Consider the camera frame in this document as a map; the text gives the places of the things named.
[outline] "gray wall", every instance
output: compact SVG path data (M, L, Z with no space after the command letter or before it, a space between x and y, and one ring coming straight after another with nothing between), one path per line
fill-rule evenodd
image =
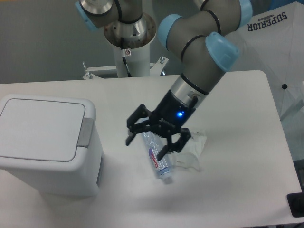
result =
M81 79L83 61L87 67L114 65L102 29L86 29L75 1L0 1L0 84ZM188 17L199 11L191 0L143 0L143 10L157 25L169 14ZM160 56L170 59L169 74L182 71L180 62L155 39L151 62Z

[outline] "black ring band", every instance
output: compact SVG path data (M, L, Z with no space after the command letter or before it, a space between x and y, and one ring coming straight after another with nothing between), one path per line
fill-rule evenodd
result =
M206 9L204 10L205 12L208 12L215 20L215 23L217 24L217 27L218 27L218 33L221 34L222 33L222 30L220 28L220 23L219 23L219 19L218 17L214 14L214 12L212 12L211 10L209 9Z
M200 11L203 11L204 6L208 3L209 0L205 0L200 7Z
M181 62L182 62L182 59L184 58L184 54L185 54L187 48L189 47L189 45L190 45L193 41L195 41L196 39L198 39L198 38L200 38L200 37L205 37L205 36L204 36L204 35L195 36L195 37L193 37L191 40L189 40L189 41L186 43L186 45L184 46L184 48L183 48L183 50L181 51L181 54L180 54L180 60L181 60Z
M119 19L118 21L123 24L133 24L135 22L138 22L142 18L142 16L143 16L143 14L141 14L141 16L138 19L131 20L131 21L125 21L125 20L121 20L121 19Z
M118 19L120 20L122 18L122 8L120 7L120 4L118 2L118 0L114 0L116 7L117 7L117 11L118 11Z
M201 94L204 94L206 96L209 94L209 92L206 92L206 91L202 90L201 88L197 87L196 85L194 85L188 78L186 78L186 76L183 73L181 73L180 76L188 85L190 85L196 91L198 91Z

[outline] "metal bracket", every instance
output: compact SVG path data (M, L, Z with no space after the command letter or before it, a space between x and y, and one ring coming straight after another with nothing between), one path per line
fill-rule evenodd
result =
M160 57L156 63L150 63L150 76L165 75L163 68L169 62L169 59ZM85 75L83 79L103 79L100 75L110 75L117 73L116 66L86 67L83 62Z

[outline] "white tent fabric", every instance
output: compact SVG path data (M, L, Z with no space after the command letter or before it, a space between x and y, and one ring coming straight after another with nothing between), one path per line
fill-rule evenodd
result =
M231 71L266 73L279 115L301 94L304 81L304 5L298 2L256 15L226 36L241 51ZM284 128L293 160L304 159L304 113Z

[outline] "metal wrist cylinder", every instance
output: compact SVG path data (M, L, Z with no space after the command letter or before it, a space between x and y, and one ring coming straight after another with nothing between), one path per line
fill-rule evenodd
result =
M106 14L113 5L113 0L79 0L82 7L94 15Z

